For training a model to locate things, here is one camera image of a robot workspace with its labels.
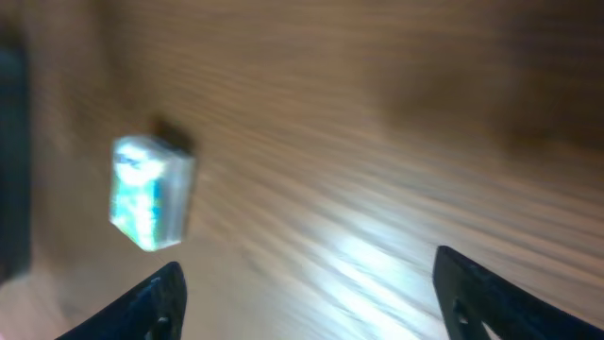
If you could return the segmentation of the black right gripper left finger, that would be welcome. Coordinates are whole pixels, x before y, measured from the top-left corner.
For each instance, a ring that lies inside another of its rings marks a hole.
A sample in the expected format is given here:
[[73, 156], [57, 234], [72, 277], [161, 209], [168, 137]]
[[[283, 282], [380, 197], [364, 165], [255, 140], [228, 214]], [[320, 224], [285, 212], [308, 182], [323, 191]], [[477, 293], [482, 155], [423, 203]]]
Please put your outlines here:
[[186, 305], [182, 267], [169, 262], [57, 340], [180, 340]]

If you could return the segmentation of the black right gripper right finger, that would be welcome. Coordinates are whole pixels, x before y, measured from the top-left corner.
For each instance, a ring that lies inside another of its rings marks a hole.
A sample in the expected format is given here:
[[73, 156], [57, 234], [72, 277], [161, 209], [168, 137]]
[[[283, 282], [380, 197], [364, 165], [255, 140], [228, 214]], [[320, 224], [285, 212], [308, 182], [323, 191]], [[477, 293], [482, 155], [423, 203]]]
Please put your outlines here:
[[570, 315], [449, 246], [438, 246], [433, 285], [447, 333], [479, 340], [492, 330], [501, 339], [595, 339], [603, 330]]

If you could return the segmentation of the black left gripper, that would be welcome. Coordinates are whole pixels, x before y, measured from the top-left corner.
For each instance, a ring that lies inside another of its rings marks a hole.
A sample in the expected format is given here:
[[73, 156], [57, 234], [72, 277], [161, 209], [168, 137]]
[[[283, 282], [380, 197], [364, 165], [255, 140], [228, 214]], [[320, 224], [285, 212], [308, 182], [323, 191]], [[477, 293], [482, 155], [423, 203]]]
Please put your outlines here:
[[28, 60], [18, 45], [1, 47], [1, 282], [31, 262], [31, 128]]

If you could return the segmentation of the teal tissue pack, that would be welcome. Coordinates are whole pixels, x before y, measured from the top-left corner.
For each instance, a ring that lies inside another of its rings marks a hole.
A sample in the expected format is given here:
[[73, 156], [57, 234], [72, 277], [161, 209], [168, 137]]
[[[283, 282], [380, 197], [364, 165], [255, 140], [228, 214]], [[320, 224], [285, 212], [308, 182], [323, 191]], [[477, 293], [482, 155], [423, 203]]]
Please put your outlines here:
[[116, 140], [110, 223], [146, 252], [180, 243], [194, 168], [190, 152], [158, 137], [130, 135]]

